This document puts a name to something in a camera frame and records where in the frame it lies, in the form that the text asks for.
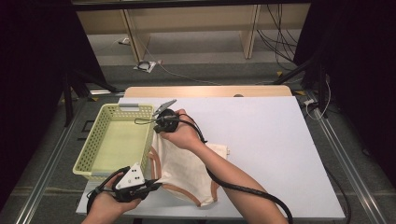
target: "white cloth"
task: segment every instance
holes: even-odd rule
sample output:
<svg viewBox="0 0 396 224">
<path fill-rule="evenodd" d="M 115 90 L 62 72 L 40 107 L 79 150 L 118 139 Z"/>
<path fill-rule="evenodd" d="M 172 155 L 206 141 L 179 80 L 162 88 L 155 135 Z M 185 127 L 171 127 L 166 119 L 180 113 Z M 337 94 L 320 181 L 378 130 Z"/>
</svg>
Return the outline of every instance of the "white cloth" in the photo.
<svg viewBox="0 0 396 224">
<path fill-rule="evenodd" d="M 227 158 L 227 147 L 206 144 L 221 157 Z M 176 197 L 197 206 L 204 206 L 217 200 L 219 187 L 207 174 L 204 163 L 186 149 L 176 147 L 168 140 L 154 134 L 151 158 L 151 178 L 159 178 L 163 188 Z"/>
</svg>

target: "yellow plastic basket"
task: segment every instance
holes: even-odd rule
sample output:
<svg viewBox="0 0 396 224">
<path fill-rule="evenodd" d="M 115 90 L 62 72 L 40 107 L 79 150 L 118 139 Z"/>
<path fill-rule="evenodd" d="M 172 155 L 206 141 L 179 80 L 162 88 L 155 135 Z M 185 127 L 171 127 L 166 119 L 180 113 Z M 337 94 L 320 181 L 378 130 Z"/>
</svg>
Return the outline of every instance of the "yellow plastic basket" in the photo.
<svg viewBox="0 0 396 224">
<path fill-rule="evenodd" d="M 106 179 L 118 169 L 140 163 L 146 168 L 153 125 L 135 124 L 135 119 L 152 119 L 152 105 L 136 105 L 122 111 L 118 104 L 103 105 L 79 153 L 73 173 L 91 180 Z"/>
</svg>

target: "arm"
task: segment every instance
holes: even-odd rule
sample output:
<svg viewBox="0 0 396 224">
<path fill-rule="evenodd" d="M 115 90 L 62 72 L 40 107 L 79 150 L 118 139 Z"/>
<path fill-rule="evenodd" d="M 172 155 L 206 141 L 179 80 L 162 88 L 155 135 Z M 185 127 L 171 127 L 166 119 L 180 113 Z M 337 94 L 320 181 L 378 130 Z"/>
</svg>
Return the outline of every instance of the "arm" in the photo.
<svg viewBox="0 0 396 224">
<path fill-rule="evenodd" d="M 186 111 L 178 110 L 176 113 L 180 115 L 181 119 L 193 123 L 187 116 L 183 116 Z M 196 131 L 189 125 L 180 122 L 174 133 L 161 133 L 161 136 L 177 147 L 185 148 L 194 153 L 202 160 L 207 169 L 220 180 L 265 192 L 265 189 L 251 176 L 224 160 L 202 143 Z M 248 223 L 287 223 L 287 220 L 273 202 L 232 189 L 224 188 L 224 191 Z"/>
<path fill-rule="evenodd" d="M 111 189 L 117 176 L 111 178 L 106 187 Z M 109 192 L 101 192 L 96 196 L 93 201 L 91 212 L 82 222 L 83 224 L 110 224 L 113 223 L 117 218 L 119 218 L 124 212 L 135 209 L 141 200 L 135 199 L 130 203 L 119 203 Z"/>
</svg>

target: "wire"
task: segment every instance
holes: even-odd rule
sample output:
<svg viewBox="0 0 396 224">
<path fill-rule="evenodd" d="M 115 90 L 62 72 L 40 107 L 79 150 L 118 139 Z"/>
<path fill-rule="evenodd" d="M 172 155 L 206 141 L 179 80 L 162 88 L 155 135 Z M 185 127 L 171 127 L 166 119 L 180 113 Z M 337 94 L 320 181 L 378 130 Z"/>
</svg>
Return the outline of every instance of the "wire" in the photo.
<svg viewBox="0 0 396 224">
<path fill-rule="evenodd" d="M 313 107 L 310 111 L 316 109 L 317 106 L 318 106 L 318 104 L 311 104 L 311 105 L 314 105 L 315 107 Z M 350 220 L 351 220 L 351 217 L 352 217 L 352 208 L 351 208 L 351 206 L 350 206 L 349 199 L 347 198 L 347 195 L 345 194 L 343 188 L 341 187 L 341 184 L 338 182 L 338 180 L 335 178 L 335 176 L 330 172 L 329 168 L 327 168 L 326 165 L 324 165 L 324 164 L 323 164 L 323 167 L 324 167 L 324 169 L 326 170 L 326 173 L 329 174 L 329 176 L 332 178 L 332 180 L 334 181 L 334 183 L 335 183 L 335 184 L 337 185 L 337 187 L 340 189 L 341 193 L 343 194 L 343 197 L 344 197 L 345 200 L 346 200 L 346 208 L 347 208 L 347 212 L 346 212 L 346 213 L 348 214 L 347 219 L 346 219 L 346 224 L 348 224 L 348 223 L 350 223 Z"/>
<path fill-rule="evenodd" d="M 155 59 L 155 57 L 152 56 L 152 54 L 149 52 L 148 48 L 147 48 L 146 45 L 143 43 L 143 41 L 139 38 L 138 35 L 137 35 L 137 39 L 139 40 L 140 44 L 143 46 L 143 48 L 145 49 L 145 51 L 148 53 L 148 55 L 152 58 L 152 60 L 153 60 L 153 61 L 157 61 L 157 60 Z M 184 75 L 181 75 L 181 74 L 177 74 L 177 73 L 170 72 L 170 71 L 168 71 L 166 68 L 164 68 L 163 65 L 162 65 L 161 63 L 157 63 L 157 64 L 163 69 L 163 71 L 165 71 L 165 72 L 168 73 L 169 75 L 172 75 L 172 76 L 175 76 L 175 77 L 183 77 L 183 78 L 189 79 L 189 80 L 191 80 L 191 81 L 199 82 L 199 83 L 207 83 L 207 84 L 212 84 L 212 85 L 215 85 L 215 86 L 222 86 L 222 84 L 217 83 L 217 82 L 199 80 L 199 79 L 195 79 L 195 78 L 192 78 L 192 77 L 187 77 L 187 76 L 184 76 Z"/>
<path fill-rule="evenodd" d="M 201 132 L 201 129 L 199 128 L 198 124 L 194 121 L 194 119 L 192 117 L 190 117 L 187 114 L 179 114 L 178 116 L 179 117 L 180 116 L 187 116 L 189 119 L 192 120 L 192 122 L 186 121 L 184 119 L 179 119 L 179 118 L 177 118 L 177 119 L 174 119 L 174 118 L 164 119 L 164 117 L 161 117 L 159 119 L 156 118 L 156 119 L 139 119 L 139 120 L 145 120 L 145 121 L 148 121 L 148 123 L 151 123 L 151 122 L 156 121 L 156 120 L 182 122 L 182 123 L 185 123 L 185 124 L 191 126 L 198 133 L 201 142 L 203 142 L 204 144 L 207 142 L 204 139 L 204 136 L 203 136 L 203 134 Z M 213 181 L 215 181 L 216 183 L 218 183 L 220 186 L 222 186 L 224 188 L 238 190 L 238 191 L 242 191 L 242 192 L 245 192 L 245 193 L 253 194 L 253 195 L 262 197 L 264 199 L 270 200 L 273 203 L 277 203 L 285 211 L 286 215 L 288 216 L 289 223 L 293 223 L 293 217 L 291 215 L 291 212 L 290 212 L 289 208 L 282 201 L 280 201 L 277 197 L 275 197 L 274 195 L 271 195 L 269 193 L 266 193 L 266 192 L 263 192 L 263 191 L 260 191 L 260 190 L 257 190 L 257 189 L 250 189 L 250 188 L 246 188 L 246 187 L 242 187 L 242 186 L 238 186 L 238 185 L 234 185 L 234 184 L 230 184 L 230 183 L 224 182 L 224 181 L 218 179 L 215 175 L 213 175 L 213 173 L 210 170 L 208 170 L 207 168 L 206 168 L 206 170 L 207 170 L 207 173 L 209 174 L 209 176 L 213 179 Z"/>
<path fill-rule="evenodd" d="M 281 29 L 281 24 L 282 24 L 282 15 L 283 15 L 283 5 L 282 4 L 278 4 L 277 5 L 277 9 L 276 9 L 276 15 L 274 16 L 273 12 L 271 11 L 271 8 L 269 7 L 269 5 L 267 5 L 267 9 L 268 12 L 271 15 L 271 18 L 273 19 L 274 25 L 276 26 L 277 29 L 277 37 L 276 40 L 269 38 L 268 36 L 266 36 L 263 31 L 257 31 L 262 39 L 262 41 L 264 42 L 264 44 L 271 49 L 275 54 L 276 54 L 276 63 L 282 67 L 285 70 L 291 70 L 289 68 L 284 67 L 282 64 L 280 64 L 279 62 L 279 56 L 286 59 L 287 61 L 294 63 L 294 61 L 292 60 L 292 58 L 289 55 L 289 52 L 294 55 L 294 51 L 291 49 L 291 47 L 295 47 L 295 45 L 289 44 L 288 40 L 286 39 L 285 36 L 283 36 L 282 34 L 282 29 Z M 275 42 L 275 45 L 272 46 L 268 40 Z M 280 46 L 283 47 L 283 50 L 285 50 L 285 54 L 280 52 Z"/>
<path fill-rule="evenodd" d="M 102 182 L 102 184 L 100 184 L 98 187 L 96 187 L 95 189 L 93 189 L 91 192 L 89 192 L 87 194 L 87 198 L 88 198 L 88 201 L 87 201 L 87 215 L 90 213 L 93 201 L 95 200 L 96 196 L 98 194 L 100 194 L 104 190 L 105 184 L 107 184 L 107 182 L 110 181 L 111 178 L 113 178 L 117 174 L 126 173 L 126 172 L 128 172 L 129 169 L 130 169 L 129 166 L 126 166 L 124 168 L 120 168 L 118 171 L 116 171 L 113 174 L 111 174 L 110 176 L 108 176 L 106 178 L 106 180 L 104 182 Z"/>
<path fill-rule="evenodd" d="M 314 107 L 312 107 L 309 111 L 306 111 L 304 119 L 306 119 L 306 117 L 308 117 L 308 115 L 316 108 L 318 108 L 318 105 L 314 105 Z"/>
<path fill-rule="evenodd" d="M 328 89 L 329 89 L 329 100 L 327 101 L 326 107 L 323 109 L 323 112 L 320 114 L 319 118 L 314 118 L 314 117 L 312 117 L 312 116 L 309 114 L 309 112 L 308 112 L 308 106 L 309 106 L 309 105 L 306 105 L 306 107 L 305 107 L 306 114 L 307 114 L 311 119 L 316 119 L 316 120 L 322 119 L 324 113 L 326 113 L 326 110 L 327 110 L 327 108 L 329 107 L 330 100 L 332 99 L 332 91 L 330 90 L 330 85 L 329 85 L 329 82 L 328 82 L 327 80 L 326 80 L 326 84 L 327 84 L 327 87 L 328 87 Z"/>
<path fill-rule="evenodd" d="M 101 48 L 101 49 L 94 50 L 93 52 L 94 52 L 94 53 L 97 53 L 97 52 L 102 51 L 102 50 L 107 49 L 107 48 L 110 48 L 110 50 L 113 51 L 113 45 L 114 45 L 115 43 L 119 42 L 120 40 L 122 40 L 123 38 L 124 38 L 124 37 L 119 38 L 119 39 L 115 40 L 113 43 L 111 43 L 110 45 L 107 45 L 107 46 L 105 46 L 105 47 L 103 47 L 103 48 Z"/>
<path fill-rule="evenodd" d="M 300 81 L 300 80 L 302 80 L 303 78 L 299 78 L 299 79 L 296 79 L 296 80 L 293 80 L 293 81 L 288 81 L 288 82 L 284 82 L 285 84 L 291 84 L 291 83 L 295 83 L 295 82 L 298 82 L 298 81 Z M 260 84 L 262 84 L 262 83 L 273 83 L 273 81 L 261 81 L 261 82 L 256 82 L 256 83 L 254 83 L 254 85 L 260 85 Z"/>
</svg>

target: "person's left hand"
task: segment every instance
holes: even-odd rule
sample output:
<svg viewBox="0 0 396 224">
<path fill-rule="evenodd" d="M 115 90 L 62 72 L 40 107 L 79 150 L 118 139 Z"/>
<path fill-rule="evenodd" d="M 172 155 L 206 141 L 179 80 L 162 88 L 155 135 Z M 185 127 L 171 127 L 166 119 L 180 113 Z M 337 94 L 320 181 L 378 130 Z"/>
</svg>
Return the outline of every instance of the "person's left hand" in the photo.
<svg viewBox="0 0 396 224">
<path fill-rule="evenodd" d="M 118 175 L 114 176 L 106 183 L 107 188 L 111 189 Z M 141 201 L 141 199 L 135 199 L 130 203 L 119 203 L 109 192 L 101 192 L 93 201 L 91 211 L 83 223 L 113 223 L 123 213 L 135 209 Z"/>
</svg>

